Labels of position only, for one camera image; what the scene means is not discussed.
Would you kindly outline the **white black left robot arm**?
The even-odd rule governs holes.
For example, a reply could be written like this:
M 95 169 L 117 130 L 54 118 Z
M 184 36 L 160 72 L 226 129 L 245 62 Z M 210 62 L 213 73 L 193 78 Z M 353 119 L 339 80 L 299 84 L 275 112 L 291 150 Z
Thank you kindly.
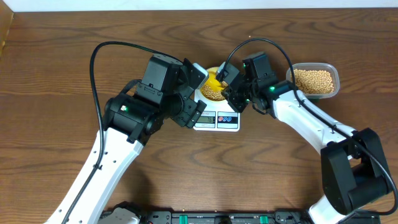
M 153 55 L 143 79 L 130 81 L 106 103 L 92 150 L 47 223 L 97 223 L 120 178 L 165 119 L 194 127 L 206 104 L 191 95 L 208 77 L 197 63 Z

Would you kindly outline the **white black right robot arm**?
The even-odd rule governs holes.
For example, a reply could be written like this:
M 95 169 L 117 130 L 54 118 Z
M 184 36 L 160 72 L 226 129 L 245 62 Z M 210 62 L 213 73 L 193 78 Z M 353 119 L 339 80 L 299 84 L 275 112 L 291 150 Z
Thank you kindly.
M 312 223 L 341 223 L 367 215 L 363 206 L 397 193 L 376 132 L 340 123 L 308 101 L 292 82 L 278 80 L 265 53 L 246 57 L 243 65 L 241 73 L 224 62 L 216 73 L 217 80 L 228 85 L 223 96 L 230 107 L 241 113 L 252 103 L 258 113 L 293 128 L 321 157 L 324 195 L 308 209 Z

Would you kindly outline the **yellow measuring scoop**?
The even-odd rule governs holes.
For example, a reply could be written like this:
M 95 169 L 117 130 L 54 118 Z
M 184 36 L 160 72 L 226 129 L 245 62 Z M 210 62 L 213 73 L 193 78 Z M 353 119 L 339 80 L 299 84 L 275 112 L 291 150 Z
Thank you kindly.
M 208 72 L 208 79 L 207 79 L 205 85 L 210 87 L 213 92 L 224 90 L 224 87 L 222 86 L 222 84 L 216 79 L 215 72 Z

